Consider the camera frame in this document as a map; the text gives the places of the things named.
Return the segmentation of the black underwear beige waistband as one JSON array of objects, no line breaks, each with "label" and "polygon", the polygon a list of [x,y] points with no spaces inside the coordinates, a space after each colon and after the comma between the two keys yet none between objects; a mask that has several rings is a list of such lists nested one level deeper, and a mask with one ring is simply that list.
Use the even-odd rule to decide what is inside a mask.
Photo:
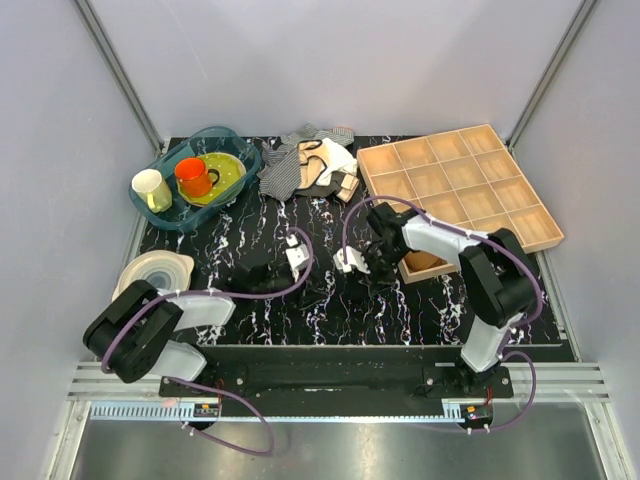
[{"label": "black underwear beige waistband", "polygon": [[371,298],[384,291],[385,288],[386,285],[380,282],[348,278],[345,282],[342,298],[349,303],[368,302]]}]

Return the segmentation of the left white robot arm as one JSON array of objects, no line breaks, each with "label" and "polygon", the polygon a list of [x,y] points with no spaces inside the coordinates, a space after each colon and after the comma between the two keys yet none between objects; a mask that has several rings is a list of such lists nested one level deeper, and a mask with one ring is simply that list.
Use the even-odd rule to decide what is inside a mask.
[{"label": "left white robot arm", "polygon": [[177,342],[177,330],[224,325],[238,300],[270,300],[301,289],[311,273],[300,266],[245,267],[227,281],[230,290],[161,291],[145,279],[127,286],[86,328],[83,345],[101,368],[126,384],[147,374],[177,377],[196,396],[215,386],[216,372],[196,347]]}]

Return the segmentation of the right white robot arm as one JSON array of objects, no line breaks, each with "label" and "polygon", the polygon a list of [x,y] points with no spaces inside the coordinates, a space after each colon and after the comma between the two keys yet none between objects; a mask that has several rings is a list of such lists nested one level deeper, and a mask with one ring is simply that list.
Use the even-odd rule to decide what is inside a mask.
[{"label": "right white robot arm", "polygon": [[474,320],[454,371],[454,384],[476,396],[490,383],[489,370],[500,361],[507,333],[540,315],[543,300],[538,273],[514,232],[464,229],[417,207],[399,213],[387,203],[373,207],[367,222],[379,237],[364,255],[371,275],[382,279],[406,255],[424,252],[456,267],[465,285]]}]

